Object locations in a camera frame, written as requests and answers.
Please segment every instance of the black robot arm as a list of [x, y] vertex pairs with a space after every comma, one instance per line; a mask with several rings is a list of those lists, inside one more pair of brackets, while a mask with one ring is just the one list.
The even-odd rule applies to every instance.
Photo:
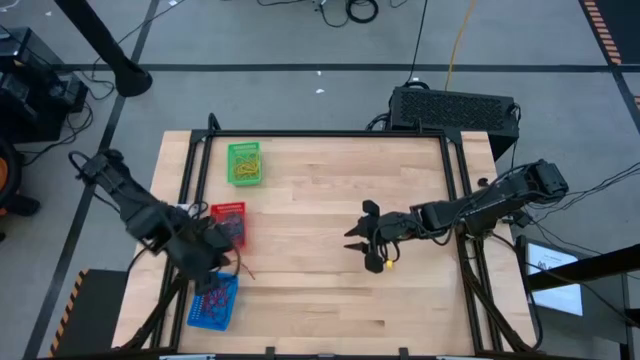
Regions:
[[398, 253], [398, 243], [410, 239], [432, 239], [439, 245], [442, 236], [457, 225], [465, 227], [471, 236], [481, 236], [496, 226], [496, 222], [522, 206], [535, 202], [546, 204], [562, 199], [569, 187], [555, 164], [544, 160], [521, 165], [499, 176], [488, 186], [455, 201], [434, 201], [410, 207], [409, 213], [391, 212], [380, 215], [380, 208], [371, 200], [363, 202], [367, 214], [345, 236], [361, 236], [368, 242], [345, 245], [365, 254], [365, 268], [374, 273], [383, 271], [388, 257], [388, 244]]
[[[80, 167], [74, 156], [86, 162]], [[234, 249], [225, 225], [215, 224], [208, 216], [191, 218], [187, 211], [156, 199], [131, 177], [116, 150], [92, 158], [71, 152], [69, 160], [79, 179], [102, 187], [118, 204], [127, 232], [154, 255], [165, 251], [180, 274], [196, 282], [197, 294], [218, 287], [217, 274], [211, 270], [228, 265], [224, 253]]]

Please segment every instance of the wooden tabletop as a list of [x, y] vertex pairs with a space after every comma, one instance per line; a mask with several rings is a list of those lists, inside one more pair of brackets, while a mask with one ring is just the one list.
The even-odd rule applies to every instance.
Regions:
[[[175, 204], [189, 132], [164, 134], [151, 192]], [[471, 181], [495, 178], [484, 133], [463, 136]], [[227, 184], [229, 143], [259, 141], [262, 184]], [[191, 181], [196, 186], [199, 153]], [[459, 174], [452, 152], [454, 177]], [[473, 347], [455, 241], [401, 246], [401, 260], [382, 274], [367, 272], [363, 255], [343, 248], [360, 241], [343, 234], [372, 199], [383, 213], [448, 199], [437, 139], [429, 138], [224, 138], [216, 137], [204, 200], [244, 201], [247, 247], [233, 316], [226, 332], [182, 327], [181, 352], [393, 355], [471, 355]], [[508, 227], [496, 232], [510, 239]], [[535, 334], [517, 260], [498, 241], [487, 240], [487, 266], [496, 305], [525, 342]], [[165, 255], [145, 254], [131, 272], [113, 345], [126, 342], [158, 300]], [[193, 298], [189, 288], [185, 322]], [[483, 341], [490, 348], [486, 315], [479, 306]], [[168, 344], [173, 307], [167, 312]]]

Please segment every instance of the red basket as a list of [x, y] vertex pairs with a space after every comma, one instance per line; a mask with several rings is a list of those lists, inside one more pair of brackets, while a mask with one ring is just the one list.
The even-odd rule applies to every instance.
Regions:
[[243, 202], [211, 205], [211, 216], [216, 223], [224, 223], [231, 235], [231, 241], [243, 248], [247, 238], [245, 207]]

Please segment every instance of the floor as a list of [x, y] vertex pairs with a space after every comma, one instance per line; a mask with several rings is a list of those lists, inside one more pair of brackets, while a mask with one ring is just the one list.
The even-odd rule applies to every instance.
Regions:
[[[0, 0], [0, 7], [12, 2]], [[171, 6], [166, 0], [89, 2], [116, 39], [140, 24], [149, 9], [159, 13]], [[25, 169], [23, 192], [42, 202], [39, 214], [0, 219], [8, 233], [0, 243], [5, 289], [0, 318], [11, 324], [0, 330], [0, 359], [46, 355], [76, 274], [85, 268], [124, 270], [132, 257], [134, 242], [117, 215], [83, 195], [66, 159], [68, 150], [92, 153], [101, 141], [110, 141], [148, 187], [163, 132], [202, 128], [209, 112], [225, 129], [363, 129], [386, 111], [393, 87], [406, 80], [423, 5], [409, 0], [392, 9], [379, 2], [380, 14], [372, 23], [333, 29], [310, 1], [261, 7], [247, 0], [185, 0], [155, 20], [146, 38], [139, 39], [137, 32], [124, 41], [128, 55], [136, 44], [142, 50], [134, 60], [156, 64], [153, 87], [126, 100], [114, 94], [89, 101], [92, 127], [73, 145]], [[344, 17], [340, 3], [327, 5], [332, 23]], [[424, 65], [419, 68], [429, 71], [414, 77], [433, 89], [444, 86], [442, 70], [468, 5], [469, 0], [429, 1], [417, 57]], [[86, 68], [97, 57], [53, 0], [22, 0], [0, 12], [0, 23], [30, 26], [68, 64]], [[483, 0], [456, 56], [457, 64], [479, 66], [460, 67], [449, 89], [514, 97], [523, 110], [516, 164], [545, 158], [560, 167], [571, 189], [586, 189], [640, 156], [640, 113], [632, 106], [633, 94], [640, 95], [640, 73], [618, 67], [616, 81], [608, 62], [578, 0]], [[234, 64], [256, 66], [223, 66]], [[106, 71], [96, 75], [110, 76]], [[106, 91], [91, 86], [96, 93]], [[117, 125], [115, 131], [107, 124]], [[509, 163], [507, 153], [498, 170]], [[632, 245], [637, 241], [632, 216], [640, 213], [635, 184], [633, 178], [619, 183], [544, 224], [563, 239], [597, 251]], [[536, 229], [525, 232], [540, 238]], [[59, 262], [63, 253], [72, 254], [70, 262]], [[59, 282], [51, 285], [56, 276]], [[640, 284], [629, 281], [632, 305], [638, 305]], [[46, 315], [48, 309], [51, 321], [44, 316], [36, 325], [41, 308]], [[552, 354], [618, 354], [617, 345], [602, 339], [549, 324], [544, 330], [542, 348]]]

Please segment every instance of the black box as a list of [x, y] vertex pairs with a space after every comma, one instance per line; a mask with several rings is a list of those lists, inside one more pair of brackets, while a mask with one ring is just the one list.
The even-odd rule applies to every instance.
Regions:
[[389, 130], [486, 131], [497, 160], [519, 136], [513, 98], [397, 87]]
[[31, 29], [7, 30], [0, 31], [0, 133], [14, 144], [58, 140], [67, 114], [82, 111], [87, 86], [52, 69], [62, 60]]

